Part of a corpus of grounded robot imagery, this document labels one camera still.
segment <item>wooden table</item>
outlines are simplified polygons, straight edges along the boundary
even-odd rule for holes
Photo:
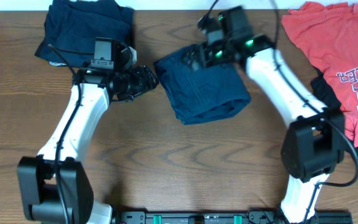
[[[205,12],[135,14],[139,62],[152,62],[203,38],[195,24]],[[256,31],[273,35],[272,11],[248,11]],[[34,57],[46,12],[0,12],[0,223],[27,223],[16,166],[47,142],[70,97],[71,74]],[[280,33],[278,48],[309,86],[316,72]],[[278,207],[288,174],[280,160],[285,126],[264,93],[243,77],[252,102],[235,118],[184,126],[161,86],[133,103],[110,106],[94,133],[86,173],[96,199],[153,210],[246,210]],[[346,158],[330,177],[352,178]],[[358,223],[358,182],[323,187],[317,208],[352,212]]]

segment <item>denim fabric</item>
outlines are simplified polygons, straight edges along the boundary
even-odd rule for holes
[[[63,50],[94,52],[95,37],[125,42],[132,29],[133,10],[113,0],[97,2],[53,0],[45,20],[45,38],[35,56],[63,63],[48,44]],[[73,67],[81,67],[92,55],[61,53]]]
[[[154,63],[176,117],[183,124],[200,124],[230,118],[251,98],[231,64],[193,71],[181,62],[185,47]]]

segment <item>black cable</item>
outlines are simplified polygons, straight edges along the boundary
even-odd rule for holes
[[[58,50],[60,52],[66,52],[66,53],[71,53],[71,54],[78,54],[78,55],[94,55],[94,53],[91,53],[91,52],[77,52],[77,51],[74,51],[74,50],[63,50],[63,49],[59,49],[57,47],[54,47],[55,50]]]
[[[215,0],[215,2],[212,4],[212,6],[210,7],[209,11],[206,13],[206,17],[208,18],[209,15],[212,12],[212,9],[215,7],[216,3],[218,3],[219,0]]]
[[[298,90],[288,81],[288,79],[286,78],[286,76],[283,74],[283,72],[280,69],[280,65],[277,62],[277,58],[276,58],[276,50],[277,50],[277,42],[278,42],[278,34],[279,34],[279,30],[280,30],[280,15],[278,13],[278,9],[277,9],[277,5],[276,2],[274,0],[270,0],[270,3],[272,4],[272,6],[274,7],[274,12],[275,12],[275,16],[276,16],[276,31],[275,31],[275,37],[274,37],[274,42],[273,42],[273,59],[274,59],[274,64],[276,66],[277,71],[279,72],[279,74],[282,76],[282,78],[284,79],[284,81],[287,83],[287,85],[296,93],[296,95],[303,101],[305,102],[305,105],[307,105],[309,108],[311,108],[315,113],[317,113],[318,115],[320,115],[320,117],[322,117],[322,119],[324,119],[325,122],[327,122],[332,128],[333,130],[335,130],[347,143],[347,145],[349,146],[350,149],[350,154],[353,158],[354,164],[356,166],[356,173],[354,174],[354,177],[352,180],[350,180],[347,183],[343,183],[343,184],[338,184],[338,183],[331,183],[331,182],[317,182],[315,184],[314,190],[313,190],[313,194],[312,194],[312,198],[310,200],[309,206],[306,209],[306,215],[304,217],[303,223],[306,223],[306,220],[308,218],[308,214],[310,211],[310,208],[313,204],[314,198],[316,197],[316,193],[317,190],[319,189],[320,185],[327,185],[327,186],[332,186],[332,187],[348,187],[352,184],[354,184],[357,180],[358,180],[358,156],[356,153],[356,150],[354,149],[354,146],[352,145],[352,143],[350,142],[350,140],[345,136],[345,134],[334,124],[332,123],[329,119],[327,119],[325,117],[324,114],[322,114],[319,110],[317,110],[313,105],[311,105],[309,103],[309,101],[307,99],[305,99],[299,92]]]
[[[68,68],[70,69],[70,71],[73,74],[73,77],[76,76],[73,67],[67,62],[67,60],[58,52],[58,50],[53,47],[52,45],[48,45],[48,47],[50,49],[52,49],[59,57],[60,59],[62,59],[64,61],[64,63],[68,66]],[[81,86],[80,83],[77,83],[77,87],[78,87],[78,100],[76,102],[76,105],[74,107],[74,110],[70,116],[70,118],[67,121],[66,126],[64,127],[62,134],[60,135],[59,141],[57,142],[56,145],[56,153],[55,153],[55,175],[56,175],[56,185],[57,185],[57,191],[59,194],[59,198],[60,198],[60,203],[62,204],[62,209],[63,209],[63,213],[65,216],[65,220],[66,220],[66,224],[70,224],[70,217],[68,215],[68,211],[67,211],[67,204],[63,195],[63,190],[62,190],[62,182],[60,180],[60,166],[59,166],[59,158],[60,158],[60,150],[62,150],[62,144],[64,141],[64,137],[68,131],[68,128],[71,125],[71,122],[73,122],[73,119],[75,117],[76,112],[78,111],[78,108],[80,108],[81,106],[81,100],[82,100],[82,93],[81,93]]]

